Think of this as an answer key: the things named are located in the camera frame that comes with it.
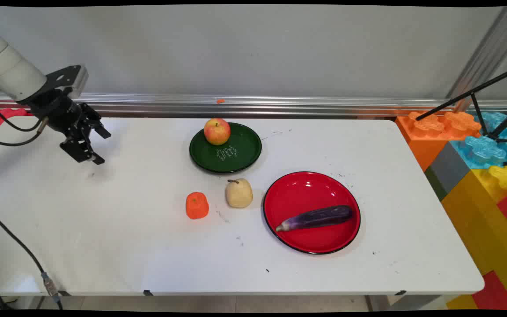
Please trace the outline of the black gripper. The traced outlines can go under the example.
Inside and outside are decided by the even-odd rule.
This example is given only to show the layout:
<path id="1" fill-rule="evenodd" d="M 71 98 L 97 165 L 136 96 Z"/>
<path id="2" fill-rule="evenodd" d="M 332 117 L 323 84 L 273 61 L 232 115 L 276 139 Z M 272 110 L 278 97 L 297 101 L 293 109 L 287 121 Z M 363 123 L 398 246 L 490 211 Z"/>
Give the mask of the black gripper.
<path id="1" fill-rule="evenodd" d="M 87 103 L 76 104 L 69 97 L 72 88 L 53 89 L 36 96 L 21 100 L 19 104 L 30 107 L 36 118 L 47 120 L 46 125 L 52 130 L 68 137 L 60 143 L 60 148 L 77 162 L 91 161 L 95 165 L 105 163 L 91 146 L 90 130 L 95 130 L 103 139 L 111 137 L 101 122 L 101 115 Z M 70 136 L 71 128 L 78 122 L 84 133 Z"/>

